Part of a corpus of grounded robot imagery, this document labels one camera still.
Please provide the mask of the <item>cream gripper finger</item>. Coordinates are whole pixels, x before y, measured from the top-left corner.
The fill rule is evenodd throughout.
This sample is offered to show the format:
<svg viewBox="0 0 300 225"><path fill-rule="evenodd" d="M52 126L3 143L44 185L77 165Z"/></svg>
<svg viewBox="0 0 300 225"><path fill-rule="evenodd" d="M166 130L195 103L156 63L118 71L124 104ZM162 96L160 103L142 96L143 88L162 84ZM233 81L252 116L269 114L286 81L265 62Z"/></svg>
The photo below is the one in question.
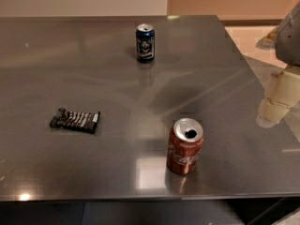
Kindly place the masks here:
<svg viewBox="0 0 300 225"><path fill-rule="evenodd" d="M258 110L257 124L262 128L277 125L300 101L300 67L288 65L272 72L264 89Z"/></svg>

